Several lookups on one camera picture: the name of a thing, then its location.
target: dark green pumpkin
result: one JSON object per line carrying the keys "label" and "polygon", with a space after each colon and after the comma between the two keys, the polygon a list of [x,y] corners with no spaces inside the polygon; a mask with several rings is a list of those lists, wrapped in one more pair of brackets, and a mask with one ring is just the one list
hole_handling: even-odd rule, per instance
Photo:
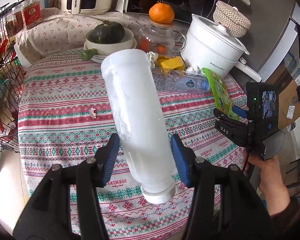
{"label": "dark green pumpkin", "polygon": [[124,37],[124,28],[120,23],[103,21],[88,35],[88,40],[99,44],[119,43]]}

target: white bottle cap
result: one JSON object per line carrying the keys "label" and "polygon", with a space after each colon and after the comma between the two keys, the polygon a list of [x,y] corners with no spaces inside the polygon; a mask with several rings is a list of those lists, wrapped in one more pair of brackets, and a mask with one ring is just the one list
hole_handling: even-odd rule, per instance
{"label": "white bottle cap", "polygon": [[166,203],[168,200],[172,199],[172,197],[176,193],[175,183],[171,183],[170,187],[166,190],[158,193],[149,193],[146,192],[143,186],[141,185],[141,192],[145,197],[145,200],[152,204],[162,204]]}

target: stacked plate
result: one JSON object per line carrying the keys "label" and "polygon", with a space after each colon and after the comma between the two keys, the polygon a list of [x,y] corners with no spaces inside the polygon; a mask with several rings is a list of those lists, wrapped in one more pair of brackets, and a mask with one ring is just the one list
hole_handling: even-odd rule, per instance
{"label": "stacked plate", "polygon": [[[133,44],[132,47],[130,49],[135,49],[137,47],[137,41],[135,38],[133,38]],[[87,50],[87,42],[84,43],[83,49]],[[94,55],[92,57],[92,61],[96,62],[96,63],[102,63],[103,60],[106,58],[107,56],[102,56],[102,55]]]}

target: human hand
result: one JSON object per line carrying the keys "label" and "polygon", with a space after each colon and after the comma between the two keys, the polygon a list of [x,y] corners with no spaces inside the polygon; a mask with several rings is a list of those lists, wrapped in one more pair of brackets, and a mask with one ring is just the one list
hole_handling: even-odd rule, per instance
{"label": "human hand", "polygon": [[[244,164],[247,152],[243,150]],[[277,155],[263,161],[257,155],[250,154],[248,162],[260,168],[259,190],[265,194],[269,215],[275,215],[285,210],[290,203],[287,187],[284,185],[280,172],[280,163]]]}

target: black cable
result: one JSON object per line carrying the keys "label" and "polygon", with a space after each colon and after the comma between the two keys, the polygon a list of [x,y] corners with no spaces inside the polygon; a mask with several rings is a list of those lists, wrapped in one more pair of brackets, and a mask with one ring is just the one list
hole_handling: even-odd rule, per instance
{"label": "black cable", "polygon": [[248,163],[248,159],[249,159],[249,155],[250,155],[250,153],[248,152],[248,153],[247,153],[246,161],[244,162],[244,165],[243,165],[243,168],[242,168],[242,173],[244,173],[244,171],[245,171],[245,169],[246,169],[246,166],[247,166],[247,163]]}

